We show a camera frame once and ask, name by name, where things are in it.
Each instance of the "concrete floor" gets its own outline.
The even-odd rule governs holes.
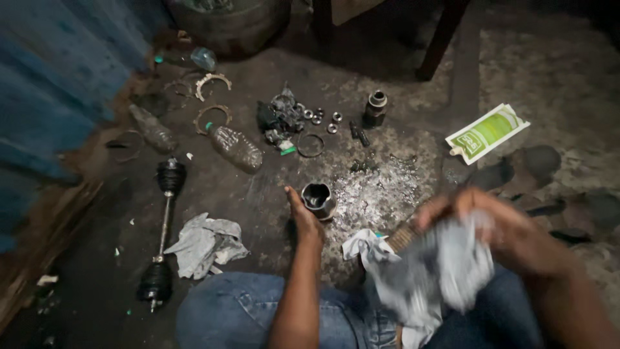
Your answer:
[[[205,86],[204,91],[213,91],[206,102],[192,99],[186,108],[164,116],[162,122],[180,137],[174,154],[188,168],[170,242],[184,222],[209,212],[212,218],[238,222],[251,251],[223,266],[224,271],[285,275],[291,240],[283,187],[301,189],[309,181],[324,181],[333,185],[340,206],[327,226],[322,280],[346,286],[357,266],[342,261],[340,244],[352,232],[361,227],[390,231],[435,192],[514,149],[550,144],[560,151],[563,162],[555,181],[532,193],[541,200],[601,186],[620,188],[615,142],[620,55],[603,33],[579,17],[474,3],[433,81],[419,83],[413,73],[423,51],[396,38],[414,35],[428,41],[436,16],[432,8],[423,10],[424,16],[409,19],[379,6],[339,27],[328,47],[314,41],[307,15],[298,13],[270,48],[220,65],[218,72],[232,81],[232,91],[219,83]],[[161,68],[154,89],[181,74],[175,67]],[[359,118],[368,93],[380,88],[389,96],[389,116],[382,127],[368,131],[370,149],[350,139],[346,124],[336,135],[327,135],[324,125],[309,126],[324,136],[324,153],[312,159],[280,156],[263,141],[255,112],[256,102],[271,100],[285,81],[303,104],[328,114],[340,111],[345,121]],[[501,102],[510,103],[532,126],[477,165],[466,167],[450,158],[443,139]],[[210,104],[227,105],[233,113],[230,126],[263,150],[263,167],[256,175],[235,169],[195,133],[192,120]],[[214,120],[219,117],[213,114]],[[193,154],[192,161],[186,153]],[[390,154],[398,159],[391,160]],[[413,155],[415,163],[408,160]],[[379,173],[349,173],[353,159],[367,156],[379,164]],[[35,308],[23,310],[0,338],[3,348],[22,348],[46,336],[41,328],[58,333],[63,348],[177,348],[175,310],[198,281],[176,279],[172,299],[156,315],[135,300],[140,275],[157,250],[164,201],[153,176],[156,163],[165,158],[145,148],[123,165],[110,160],[94,213],[57,262],[56,306],[47,316],[37,315]],[[620,264],[609,242],[613,239],[600,240],[605,244],[583,255],[588,261],[603,256],[591,270],[604,274],[599,284],[620,324],[620,302],[611,297],[620,287]],[[174,257],[170,263],[176,267]]]

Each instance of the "human arm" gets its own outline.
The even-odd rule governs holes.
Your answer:
[[[463,217],[474,209],[494,218],[495,227],[477,231],[476,236],[489,244],[497,261],[521,276],[549,339],[566,348],[620,348],[619,332],[609,321],[582,263],[511,205],[469,188],[421,207],[416,224],[424,230],[438,217]]]
[[[280,298],[271,331],[270,349],[319,347],[319,276],[324,229],[291,187],[285,188],[297,228],[291,273]]]

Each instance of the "dirty plastic bottle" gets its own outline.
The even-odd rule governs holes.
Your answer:
[[[205,47],[196,47],[193,50],[181,48],[160,50],[155,56],[155,62],[166,62],[184,68],[203,68],[206,71],[214,71],[218,64],[215,53]]]
[[[138,131],[155,150],[168,154],[177,147],[177,137],[146,109],[132,104],[129,111],[138,124]]]
[[[263,152],[244,134],[224,126],[205,126],[213,148],[233,165],[253,175],[263,164]]]

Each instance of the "green packet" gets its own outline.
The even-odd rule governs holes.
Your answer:
[[[529,122],[518,118],[509,104],[502,103],[485,116],[448,136],[446,142],[452,147],[450,155],[461,155],[463,160],[471,165],[527,126]]]

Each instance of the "white rag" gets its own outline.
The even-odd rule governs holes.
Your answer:
[[[404,349],[420,348],[431,339],[442,323],[442,305],[461,312],[474,306],[477,292],[494,273],[489,248],[475,239],[476,227],[489,226],[489,221],[488,216],[475,212],[465,224],[443,222],[400,256],[385,237],[377,237],[370,229],[358,231],[342,244],[345,260],[361,256],[378,301],[403,323]],[[428,267],[429,260],[434,268]]]
[[[223,265],[249,253],[241,243],[239,224],[207,216],[205,212],[185,223],[179,241],[164,251],[177,255],[180,278],[202,279],[213,262]]]

